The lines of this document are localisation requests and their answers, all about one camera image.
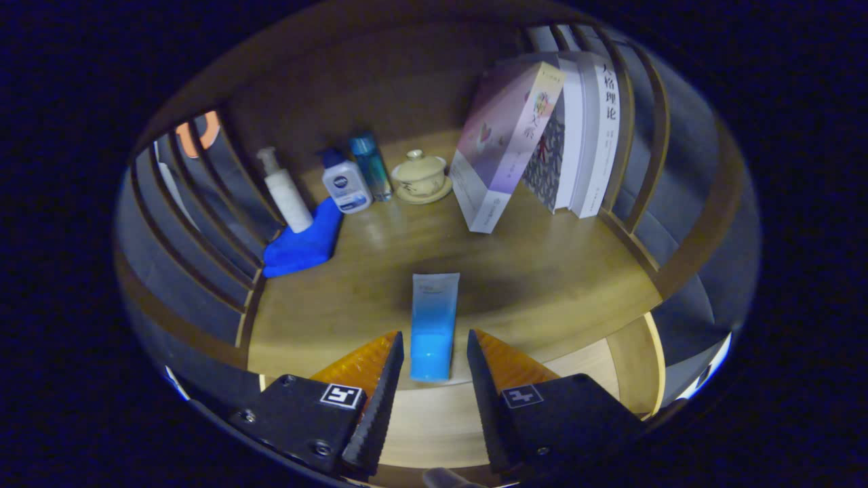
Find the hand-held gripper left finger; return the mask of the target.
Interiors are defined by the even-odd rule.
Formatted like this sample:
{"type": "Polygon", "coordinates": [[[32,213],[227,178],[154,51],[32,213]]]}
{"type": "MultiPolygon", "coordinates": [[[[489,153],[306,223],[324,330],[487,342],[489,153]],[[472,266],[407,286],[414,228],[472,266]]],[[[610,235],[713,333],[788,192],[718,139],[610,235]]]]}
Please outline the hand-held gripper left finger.
{"type": "Polygon", "coordinates": [[[404,359],[389,331],[309,379],[273,380],[227,421],[267,451],[324,475],[377,472],[404,359]]]}

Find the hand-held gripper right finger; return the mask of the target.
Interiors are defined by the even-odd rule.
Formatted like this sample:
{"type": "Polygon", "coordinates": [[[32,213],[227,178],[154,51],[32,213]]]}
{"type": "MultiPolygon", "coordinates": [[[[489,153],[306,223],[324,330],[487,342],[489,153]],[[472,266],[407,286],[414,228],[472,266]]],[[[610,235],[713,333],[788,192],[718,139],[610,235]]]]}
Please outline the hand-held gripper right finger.
{"type": "Polygon", "coordinates": [[[490,468],[553,475],[610,457],[645,424],[587,374],[559,377],[484,331],[466,355],[490,468]]]}

